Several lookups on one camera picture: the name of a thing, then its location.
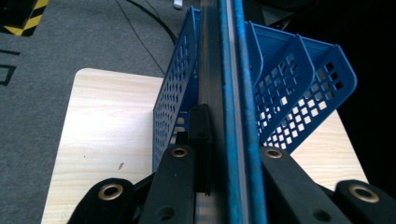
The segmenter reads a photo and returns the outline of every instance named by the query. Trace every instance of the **black cable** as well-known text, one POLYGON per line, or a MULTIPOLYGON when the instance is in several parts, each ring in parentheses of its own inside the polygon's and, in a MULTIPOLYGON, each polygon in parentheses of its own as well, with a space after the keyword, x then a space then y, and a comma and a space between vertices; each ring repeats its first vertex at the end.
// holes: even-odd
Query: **black cable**
POLYGON ((160 18, 160 14, 158 13, 158 11, 155 9, 155 7, 148 1, 145 0, 145 2, 148 4, 149 7, 151 7, 151 9, 155 12, 155 15, 160 18))
POLYGON ((12 50, 6 50, 6 49, 0 49, 0 53, 7 53, 7 54, 12 54, 12 55, 20 55, 20 52, 17 51, 12 51, 12 50))
POLYGON ((163 69, 160 67, 160 65, 158 64, 157 60, 155 60, 154 56, 152 55, 152 53, 149 51, 149 49, 146 47, 146 45, 143 43, 142 39, 140 39, 139 35, 137 34, 136 30, 134 29, 134 27, 132 26, 131 21, 129 20, 128 16, 126 15, 125 11, 123 10, 122 6, 120 5, 120 2, 118 0, 116 0, 117 5, 119 5, 122 14, 124 16, 124 18, 128 21, 129 26, 131 27, 132 31, 134 32, 134 34, 136 35, 137 39, 139 40, 139 42, 142 44, 143 48, 145 48, 145 50, 148 52, 149 56, 152 58, 152 60, 157 64, 157 66, 161 69, 161 71, 163 72, 163 74, 165 75, 165 72, 163 71, 163 69))
POLYGON ((177 41, 176 36, 171 31, 171 29, 169 29, 169 27, 159 17, 155 16, 150 11, 148 11, 147 9, 145 9, 144 7, 142 7, 141 5, 137 4, 136 2, 134 2, 132 0, 126 0, 126 1, 129 2, 129 3, 134 4, 136 7, 140 8, 143 12, 148 14, 152 19, 154 19, 156 22, 158 22, 163 27, 163 29, 165 29, 166 33, 169 34, 169 36, 171 37, 172 42, 174 43, 174 45, 176 44, 176 41, 177 41))

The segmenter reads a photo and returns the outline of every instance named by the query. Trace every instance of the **gray carpet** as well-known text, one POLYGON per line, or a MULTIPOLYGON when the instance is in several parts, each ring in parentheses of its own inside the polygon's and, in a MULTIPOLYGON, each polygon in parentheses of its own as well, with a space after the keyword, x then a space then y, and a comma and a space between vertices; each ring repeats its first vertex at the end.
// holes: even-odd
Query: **gray carpet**
MULTIPOLYGON (((181 10, 170 0, 135 1, 175 35, 187 6, 199 7, 198 0, 181 10)), ((41 222, 75 73, 163 77, 173 48, 161 25, 125 0, 49 0, 32 36, 0 33, 0 49, 20 53, 0 53, 0 64, 17 67, 0 85, 0 223, 41 222)))

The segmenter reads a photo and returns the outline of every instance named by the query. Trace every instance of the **black metal bracket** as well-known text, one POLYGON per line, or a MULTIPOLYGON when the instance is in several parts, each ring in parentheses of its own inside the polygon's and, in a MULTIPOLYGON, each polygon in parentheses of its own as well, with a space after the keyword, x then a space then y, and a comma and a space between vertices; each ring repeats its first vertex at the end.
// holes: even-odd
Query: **black metal bracket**
POLYGON ((396 201, 358 180, 335 192, 316 184, 285 150, 261 148, 270 223, 395 223, 396 201))
POLYGON ((119 178, 94 185, 68 223, 193 223, 194 167, 192 147, 169 147, 157 173, 136 185, 119 178))

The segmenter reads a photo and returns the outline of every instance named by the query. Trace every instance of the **light wood surface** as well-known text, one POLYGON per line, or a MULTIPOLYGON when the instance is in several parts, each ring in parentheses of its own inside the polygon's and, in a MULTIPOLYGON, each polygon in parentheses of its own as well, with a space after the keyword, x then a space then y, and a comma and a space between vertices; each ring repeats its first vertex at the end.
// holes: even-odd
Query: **light wood surface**
MULTIPOLYGON (((152 109, 162 81, 89 68, 76 73, 42 223, 66 223, 99 181, 136 183, 151 173, 152 109)), ((292 157, 328 189, 344 179, 367 182, 336 112, 292 157)))

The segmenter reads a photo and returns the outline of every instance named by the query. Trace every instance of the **basket perforation hole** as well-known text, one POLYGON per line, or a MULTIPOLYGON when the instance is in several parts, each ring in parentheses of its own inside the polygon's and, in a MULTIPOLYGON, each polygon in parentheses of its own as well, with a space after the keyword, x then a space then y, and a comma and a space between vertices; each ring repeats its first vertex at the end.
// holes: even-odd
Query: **basket perforation hole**
POLYGON ((336 80, 337 78, 339 78, 337 73, 333 73, 330 75, 330 78, 332 79, 332 81, 336 80))
POLYGON ((311 108, 311 107, 315 106, 315 101, 311 99, 307 102, 307 104, 308 104, 308 107, 311 108))
POLYGON ((294 88, 292 86, 289 86, 286 88, 288 95, 292 95, 294 92, 294 88))
POLYGON ((308 109, 306 107, 301 109, 301 114, 306 115, 308 113, 308 109))
POLYGON ((286 90, 285 90, 284 88, 279 88, 279 89, 277 90, 277 94, 278 94, 279 96, 283 96, 283 95, 286 94, 286 90))
POLYGON ((275 93, 276 93, 276 89, 275 89, 274 86, 269 86, 269 87, 267 88, 267 91, 268 91, 268 94, 269 94, 269 95, 275 95, 275 93))
POLYGON ((309 116, 306 116, 306 117, 304 118, 305 124, 309 124, 311 121, 312 121, 312 120, 311 120, 311 117, 309 117, 309 116))
POLYGON ((292 66, 291 66, 291 72, 295 72, 295 71, 297 71, 297 63, 295 63, 295 64, 293 64, 292 66))
POLYGON ((286 60, 288 61, 288 63, 294 63, 294 55, 292 53, 288 54, 286 60))
POLYGON ((294 128, 296 127, 296 124, 295 124, 294 122, 291 122, 291 123, 289 124, 289 127, 290 127, 291 129, 294 129, 294 128))
POLYGON ((303 105, 305 105, 305 100, 304 99, 299 100, 298 106, 303 106, 303 105))
POLYGON ((280 62, 279 63, 280 75, 285 74, 286 73, 286 69, 287 69, 286 64, 284 62, 280 62))
POLYGON ((286 96, 282 97, 282 99, 280 99, 280 103, 282 105, 286 105, 288 103, 288 98, 286 96))
POLYGON ((343 83, 341 81, 339 81, 339 82, 334 84, 334 87, 335 87, 335 89, 337 91, 339 91, 339 90, 341 90, 344 87, 344 85, 343 85, 343 83))
POLYGON ((277 68, 274 68, 273 70, 271 70, 271 75, 273 77, 275 77, 277 75, 277 68))
POLYGON ((300 121, 302 120, 301 115, 296 116, 295 120, 297 121, 297 123, 300 123, 300 121))
POLYGON ((267 75, 267 76, 264 78, 264 81, 265 81, 265 85, 266 85, 266 86, 271 85, 271 83, 272 83, 271 76, 267 75))
POLYGON ((276 95, 271 97, 271 104, 275 104, 276 101, 277 101, 277 96, 276 95))
POLYGON ((320 110, 324 110, 327 108, 326 101, 322 101, 318 104, 320 110))
POLYGON ((319 90, 318 83, 315 83, 314 85, 312 85, 312 87, 311 87, 311 91, 312 92, 315 92, 315 91, 318 91, 318 90, 319 90))
POLYGON ((265 108, 264 104, 258 104, 258 105, 257 105, 257 109, 258 109, 259 111, 263 111, 264 108, 265 108))
POLYGON ((311 97, 312 97, 311 92, 310 92, 310 91, 307 91, 307 92, 304 94, 304 97, 305 97, 305 99, 311 98, 311 97))
POLYGON ((262 85, 262 86, 260 86, 260 93, 261 94, 264 94, 265 93, 265 87, 262 85))
POLYGON ((178 54, 180 55, 180 59, 183 59, 183 46, 180 46, 178 54))
POLYGON ((305 129, 305 126, 301 123, 298 125, 298 131, 302 132, 305 129))
POLYGON ((297 114, 297 113, 298 113, 298 108, 295 106, 295 107, 291 110, 291 112, 292 112, 293 114, 297 114))
POLYGON ((318 77, 319 82, 326 80, 326 74, 324 73, 323 69, 320 68, 317 71, 317 77, 318 77))
POLYGON ((293 138, 298 137, 298 132, 297 132, 296 130, 294 130, 294 131, 291 133, 291 136, 292 136, 293 138))
POLYGON ((274 85, 275 85, 275 86, 279 86, 279 84, 282 84, 282 80, 281 80, 279 77, 277 77, 277 78, 275 79, 275 81, 274 81, 274 85))
POLYGON ((256 95, 256 96, 254 97, 254 100, 255 100, 256 104, 259 104, 259 103, 260 103, 260 99, 261 99, 260 95, 256 95))
POLYGON ((325 67, 329 72, 334 69, 334 65, 332 63, 326 63, 325 67))
POLYGON ((327 83, 327 82, 325 82, 325 83, 323 83, 322 85, 321 85, 321 87, 322 87, 322 89, 324 90, 324 91, 326 91, 326 90, 328 90, 329 88, 330 88, 330 85, 329 85, 329 83, 327 83))
POLYGON ((329 91, 326 93, 326 99, 327 100, 331 100, 332 98, 334 98, 334 93, 332 91, 329 91))
POLYGON ((317 101, 323 100, 323 95, 322 95, 322 93, 321 93, 321 92, 318 92, 317 94, 315 94, 315 99, 316 99, 317 101))
MULTIPOLYGON (((268 98, 266 98, 265 101, 271 104, 271 102, 270 102, 270 100, 269 100, 268 98)), ((269 112, 270 112, 270 106, 265 105, 264 111, 267 112, 267 113, 269 113, 269 112)))
POLYGON ((319 112, 316 108, 311 109, 311 117, 316 117, 318 114, 319 114, 319 112))

